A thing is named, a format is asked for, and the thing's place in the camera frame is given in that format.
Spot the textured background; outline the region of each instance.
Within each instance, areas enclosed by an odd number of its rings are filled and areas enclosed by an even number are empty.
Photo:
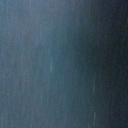
[[[0,0],[0,128],[127,128],[128,2]]]

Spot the blue-gray surface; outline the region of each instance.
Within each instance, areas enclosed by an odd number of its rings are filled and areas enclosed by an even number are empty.
[[[0,128],[128,127],[127,9],[0,0]]]

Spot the vertical streak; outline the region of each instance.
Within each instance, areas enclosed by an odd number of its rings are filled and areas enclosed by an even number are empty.
[[[94,92],[95,92],[95,84],[96,84],[96,73],[95,73],[94,79],[93,79],[93,95],[94,95]]]
[[[53,71],[53,66],[52,66],[52,58],[51,58],[51,64],[50,64],[50,72]]]
[[[95,123],[96,123],[96,112],[94,113],[94,120],[93,120],[93,125],[95,126]]]

